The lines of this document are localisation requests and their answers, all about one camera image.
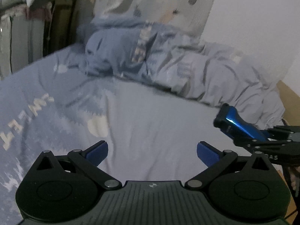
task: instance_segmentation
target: bed sheet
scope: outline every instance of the bed sheet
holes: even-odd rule
[[[21,221],[15,192],[43,150],[65,155],[107,141],[99,167],[126,180],[187,181],[206,166],[196,146],[235,147],[213,127],[218,109],[113,77],[86,76],[69,64],[83,60],[74,44],[0,83],[0,224]]]

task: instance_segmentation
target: silver screw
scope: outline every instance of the silver screw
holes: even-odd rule
[[[193,180],[188,181],[187,185],[192,188],[199,188],[202,186],[202,182],[199,180],[193,179]]]
[[[111,180],[107,180],[105,181],[104,185],[108,188],[115,188],[119,185],[119,181],[111,179]]]

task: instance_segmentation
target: folded blanket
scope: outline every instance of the folded blanket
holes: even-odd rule
[[[193,38],[177,28],[120,16],[95,18],[78,29],[85,61],[70,64],[93,76],[114,75],[219,107],[235,106],[259,128],[284,112],[276,84],[253,57]]]

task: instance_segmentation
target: blue metallic gripper finger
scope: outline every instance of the blue metallic gripper finger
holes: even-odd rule
[[[197,156],[206,166],[210,167],[218,162],[224,154],[205,141],[201,141],[197,145]]]
[[[99,141],[83,151],[81,155],[94,166],[98,166],[108,155],[108,144],[104,140]]]

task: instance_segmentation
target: triangular cutout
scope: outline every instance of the triangular cutout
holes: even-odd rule
[[[42,161],[40,162],[37,170],[45,170],[45,169],[51,169],[51,168],[53,168],[53,166],[51,165],[51,162],[50,162],[49,158],[44,157],[42,159]]]
[[[258,158],[255,159],[252,168],[260,169],[260,170],[266,170],[266,171],[269,170],[267,164],[265,163],[265,161],[261,157],[258,157]]]

